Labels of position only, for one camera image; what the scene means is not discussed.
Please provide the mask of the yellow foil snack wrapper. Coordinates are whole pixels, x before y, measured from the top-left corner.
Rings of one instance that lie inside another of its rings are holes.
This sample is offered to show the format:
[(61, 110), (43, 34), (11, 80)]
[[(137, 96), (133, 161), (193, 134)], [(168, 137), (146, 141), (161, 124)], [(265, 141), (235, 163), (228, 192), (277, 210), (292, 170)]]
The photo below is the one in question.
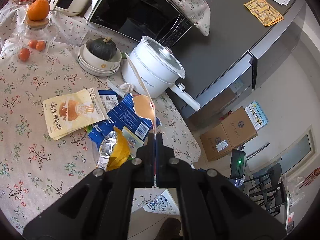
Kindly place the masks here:
[(114, 127), (100, 144), (97, 168), (104, 171), (118, 169), (127, 161), (129, 155), (130, 148), (127, 140), (122, 131)]

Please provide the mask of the yellow bread snack packet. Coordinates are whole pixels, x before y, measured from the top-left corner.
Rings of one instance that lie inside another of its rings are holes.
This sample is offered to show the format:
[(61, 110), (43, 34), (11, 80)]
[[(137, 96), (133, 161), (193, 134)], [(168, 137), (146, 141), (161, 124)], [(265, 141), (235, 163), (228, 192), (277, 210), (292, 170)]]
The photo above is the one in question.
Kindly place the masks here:
[(43, 112), (49, 136), (54, 140), (108, 118), (96, 88), (46, 99)]

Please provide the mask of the blue biscuit box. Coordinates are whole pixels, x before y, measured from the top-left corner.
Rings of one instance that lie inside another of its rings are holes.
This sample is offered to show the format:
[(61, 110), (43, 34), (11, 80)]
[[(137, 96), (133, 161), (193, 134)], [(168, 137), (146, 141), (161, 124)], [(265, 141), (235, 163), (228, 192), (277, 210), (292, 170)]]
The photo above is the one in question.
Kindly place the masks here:
[(120, 129), (127, 140), (131, 157), (136, 156), (137, 149), (144, 145), (148, 133), (152, 130), (152, 121), (138, 116), (134, 99), (138, 95), (126, 94), (120, 103), (108, 111), (108, 118), (93, 125), (88, 137), (100, 147), (103, 139), (114, 127)]

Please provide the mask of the red white milk powder bag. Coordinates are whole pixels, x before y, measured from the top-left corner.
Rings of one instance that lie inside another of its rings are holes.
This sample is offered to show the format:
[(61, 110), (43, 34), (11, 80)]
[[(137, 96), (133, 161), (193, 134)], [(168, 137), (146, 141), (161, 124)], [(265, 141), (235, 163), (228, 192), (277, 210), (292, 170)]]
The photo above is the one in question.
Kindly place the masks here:
[(142, 87), (142, 89), (144, 90), (145, 94), (141, 94), (138, 96), (138, 99), (134, 99), (134, 103), (138, 103), (137, 105), (137, 110), (138, 110), (138, 116), (146, 118), (146, 119), (150, 119), (152, 121), (152, 129), (153, 129), (153, 135), (154, 135), (154, 139), (156, 138), (156, 134), (157, 134), (157, 125), (156, 125), (156, 110), (155, 110), (155, 105), (153, 103), (153, 100), (147, 90), (147, 88), (145, 87), (143, 81), (140, 78), (140, 75), (136, 69), (136, 67), (134, 66), (133, 62), (131, 61), (129, 55), (127, 53), (125, 53), (127, 62), (129, 63), (132, 71), (134, 72), (138, 83), (140, 84), (140, 86)]

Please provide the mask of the white tissue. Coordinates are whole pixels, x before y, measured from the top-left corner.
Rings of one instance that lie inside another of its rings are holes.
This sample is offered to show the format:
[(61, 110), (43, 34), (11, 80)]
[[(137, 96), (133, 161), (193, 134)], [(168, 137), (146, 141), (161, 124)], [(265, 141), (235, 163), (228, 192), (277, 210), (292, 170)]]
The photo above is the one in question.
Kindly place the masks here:
[(113, 90), (118, 96), (124, 98), (126, 94), (132, 93), (133, 85), (131, 83), (123, 83), (115, 85), (109, 79), (106, 80), (108, 87)]

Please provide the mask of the white trash bin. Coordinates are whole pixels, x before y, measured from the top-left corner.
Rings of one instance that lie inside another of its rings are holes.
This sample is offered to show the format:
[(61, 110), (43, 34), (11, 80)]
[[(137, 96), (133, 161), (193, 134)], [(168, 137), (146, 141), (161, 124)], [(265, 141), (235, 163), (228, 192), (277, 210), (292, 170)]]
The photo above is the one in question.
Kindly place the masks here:
[(143, 209), (149, 213), (157, 213), (162, 215), (180, 215), (180, 210), (170, 194), (169, 190), (166, 189), (159, 196), (153, 198), (143, 206)]

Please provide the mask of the lower cardboard box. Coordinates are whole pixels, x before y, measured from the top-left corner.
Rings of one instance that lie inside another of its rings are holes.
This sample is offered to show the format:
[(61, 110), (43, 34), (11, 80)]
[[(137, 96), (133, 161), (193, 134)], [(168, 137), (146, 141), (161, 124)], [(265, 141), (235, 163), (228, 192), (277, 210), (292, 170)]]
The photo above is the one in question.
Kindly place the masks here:
[(200, 136), (208, 161), (215, 161), (232, 151), (231, 143), (222, 124), (218, 124)]

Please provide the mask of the cardboard box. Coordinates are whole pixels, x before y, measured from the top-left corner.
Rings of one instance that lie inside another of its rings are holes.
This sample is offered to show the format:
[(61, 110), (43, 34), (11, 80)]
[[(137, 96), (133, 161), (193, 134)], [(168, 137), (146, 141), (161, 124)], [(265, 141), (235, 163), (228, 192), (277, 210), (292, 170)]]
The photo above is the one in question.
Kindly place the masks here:
[(221, 124), (232, 148), (238, 148), (258, 135), (244, 107), (223, 119)]
[(215, 161), (232, 151), (231, 143), (222, 124), (218, 124), (200, 136), (208, 161)]

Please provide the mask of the white electric cooking pot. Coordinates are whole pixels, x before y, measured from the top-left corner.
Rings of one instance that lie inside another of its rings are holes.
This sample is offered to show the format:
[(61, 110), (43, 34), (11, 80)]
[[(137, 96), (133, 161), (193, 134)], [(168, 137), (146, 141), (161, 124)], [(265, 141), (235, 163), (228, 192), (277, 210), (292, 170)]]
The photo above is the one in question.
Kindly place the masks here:
[(155, 99), (170, 89), (194, 111), (201, 108), (185, 91), (184, 84), (177, 83), (179, 78), (185, 78), (185, 70), (172, 50), (148, 36), (143, 36), (133, 51), (126, 55), (121, 74), (124, 81), (133, 85), (133, 90), (139, 94)]

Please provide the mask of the floral tablecloth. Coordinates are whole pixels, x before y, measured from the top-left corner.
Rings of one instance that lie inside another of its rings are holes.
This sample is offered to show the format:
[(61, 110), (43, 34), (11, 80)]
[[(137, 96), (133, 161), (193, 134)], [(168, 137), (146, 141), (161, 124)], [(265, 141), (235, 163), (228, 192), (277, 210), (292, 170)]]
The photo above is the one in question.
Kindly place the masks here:
[(78, 63), (87, 41), (110, 37), (122, 52), (136, 42), (92, 28), (58, 12), (49, 15), (46, 48), (14, 42), (25, 28), (27, 7), (9, 1), (1, 9), (1, 210), (14, 229), (24, 227), (85, 178), (97, 163), (84, 128), (96, 114), (94, 89), (123, 83), (120, 73), (96, 77)]

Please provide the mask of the small orange tangerine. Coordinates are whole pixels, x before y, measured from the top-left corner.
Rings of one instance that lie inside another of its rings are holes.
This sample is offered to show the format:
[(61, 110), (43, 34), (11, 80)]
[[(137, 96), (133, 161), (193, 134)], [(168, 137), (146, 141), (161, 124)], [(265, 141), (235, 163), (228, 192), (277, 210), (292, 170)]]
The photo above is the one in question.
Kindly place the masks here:
[(18, 58), (25, 62), (25, 61), (28, 61), (30, 57), (30, 50), (28, 48), (22, 48), (18, 54)]

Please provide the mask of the black microwave oven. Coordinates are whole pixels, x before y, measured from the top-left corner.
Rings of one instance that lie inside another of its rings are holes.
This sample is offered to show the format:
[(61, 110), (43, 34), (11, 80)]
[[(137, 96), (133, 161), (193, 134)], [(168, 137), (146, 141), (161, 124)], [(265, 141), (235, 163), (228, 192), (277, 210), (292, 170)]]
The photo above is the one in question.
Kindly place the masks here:
[(168, 48), (192, 26), (171, 0), (92, 0), (85, 19), (136, 41), (148, 36)]

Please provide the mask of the yellow paper on fridge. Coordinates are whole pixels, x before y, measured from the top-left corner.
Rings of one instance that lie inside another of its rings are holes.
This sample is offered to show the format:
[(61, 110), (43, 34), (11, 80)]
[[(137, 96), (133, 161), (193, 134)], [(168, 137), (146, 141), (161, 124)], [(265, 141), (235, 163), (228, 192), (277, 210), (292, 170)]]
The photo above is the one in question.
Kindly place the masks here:
[(266, 0), (251, 0), (244, 7), (254, 15), (265, 27), (272, 26), (284, 19), (283, 15)]

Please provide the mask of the large orange fruit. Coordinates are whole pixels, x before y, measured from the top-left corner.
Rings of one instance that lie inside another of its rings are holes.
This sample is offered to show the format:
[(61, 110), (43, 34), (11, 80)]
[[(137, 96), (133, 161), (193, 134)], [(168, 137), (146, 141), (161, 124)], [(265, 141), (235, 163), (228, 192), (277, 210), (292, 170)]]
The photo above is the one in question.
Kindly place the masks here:
[(36, 0), (29, 6), (27, 16), (31, 21), (41, 21), (48, 16), (49, 11), (50, 5), (47, 0)]

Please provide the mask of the floral cloth on microwave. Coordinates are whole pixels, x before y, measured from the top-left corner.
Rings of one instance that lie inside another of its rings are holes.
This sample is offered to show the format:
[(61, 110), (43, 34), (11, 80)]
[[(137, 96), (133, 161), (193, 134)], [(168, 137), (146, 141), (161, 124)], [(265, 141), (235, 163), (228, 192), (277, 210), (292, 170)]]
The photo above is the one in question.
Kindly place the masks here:
[(210, 32), (210, 7), (206, 0), (171, 0), (187, 16), (190, 22), (204, 35)]

